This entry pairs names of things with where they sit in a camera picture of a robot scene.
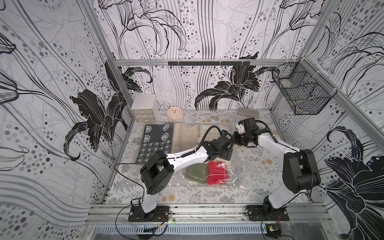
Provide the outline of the clear plastic vacuum bag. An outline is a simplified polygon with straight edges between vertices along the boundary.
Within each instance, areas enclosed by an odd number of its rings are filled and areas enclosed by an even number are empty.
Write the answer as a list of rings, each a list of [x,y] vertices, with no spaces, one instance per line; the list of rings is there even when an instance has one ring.
[[[168,186],[240,185],[240,162],[231,127],[160,123],[145,125],[136,161],[150,195]]]

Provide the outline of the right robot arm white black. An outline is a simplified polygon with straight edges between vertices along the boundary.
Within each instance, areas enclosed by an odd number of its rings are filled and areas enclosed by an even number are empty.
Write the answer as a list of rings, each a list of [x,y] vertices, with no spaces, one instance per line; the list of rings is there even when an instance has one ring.
[[[239,121],[236,129],[236,145],[247,148],[261,146],[283,160],[283,183],[264,199],[265,213],[282,210],[298,195],[311,193],[321,184],[320,171],[311,150],[299,149],[279,140],[265,122],[255,118]]]

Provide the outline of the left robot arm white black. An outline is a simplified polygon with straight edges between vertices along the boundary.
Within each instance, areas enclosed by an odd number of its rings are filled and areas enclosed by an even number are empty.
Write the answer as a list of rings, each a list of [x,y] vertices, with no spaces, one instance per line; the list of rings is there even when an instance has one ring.
[[[234,140],[229,133],[221,133],[212,141],[202,141],[194,148],[179,153],[165,154],[158,151],[144,164],[140,170],[144,184],[144,194],[140,207],[145,214],[157,207],[158,194],[165,189],[173,174],[195,164],[213,161],[216,158],[230,158]]]

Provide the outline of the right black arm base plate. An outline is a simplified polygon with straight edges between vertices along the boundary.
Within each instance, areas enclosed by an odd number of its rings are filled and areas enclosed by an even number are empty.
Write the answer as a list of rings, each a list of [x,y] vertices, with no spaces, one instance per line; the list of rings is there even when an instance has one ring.
[[[283,221],[290,220],[287,212],[287,208],[273,209],[273,208],[265,207],[261,205],[248,205],[245,208],[244,214],[252,222],[261,222],[261,221],[283,222]]]

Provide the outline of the red knitted cloth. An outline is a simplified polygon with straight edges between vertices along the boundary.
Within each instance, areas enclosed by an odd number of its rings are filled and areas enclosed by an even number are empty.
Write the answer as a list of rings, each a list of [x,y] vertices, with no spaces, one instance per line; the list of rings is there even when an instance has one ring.
[[[227,164],[213,161],[208,163],[208,185],[226,184],[228,179],[229,172]]]

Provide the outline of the cream checked cloth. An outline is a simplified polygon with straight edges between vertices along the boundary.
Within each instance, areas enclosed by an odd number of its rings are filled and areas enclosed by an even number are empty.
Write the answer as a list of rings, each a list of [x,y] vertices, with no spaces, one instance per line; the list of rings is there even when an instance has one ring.
[[[201,131],[206,132],[200,137],[197,150],[205,150],[207,152],[208,161],[224,161],[220,155],[224,150],[233,148],[234,143],[232,135],[227,130],[221,130],[218,126],[202,126]]]

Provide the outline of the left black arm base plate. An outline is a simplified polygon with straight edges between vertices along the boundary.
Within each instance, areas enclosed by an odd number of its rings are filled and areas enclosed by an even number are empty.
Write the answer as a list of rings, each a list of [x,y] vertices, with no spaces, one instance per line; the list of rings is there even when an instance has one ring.
[[[149,213],[145,213],[141,206],[133,206],[128,218],[129,222],[167,222],[170,216],[169,206],[157,206]]]

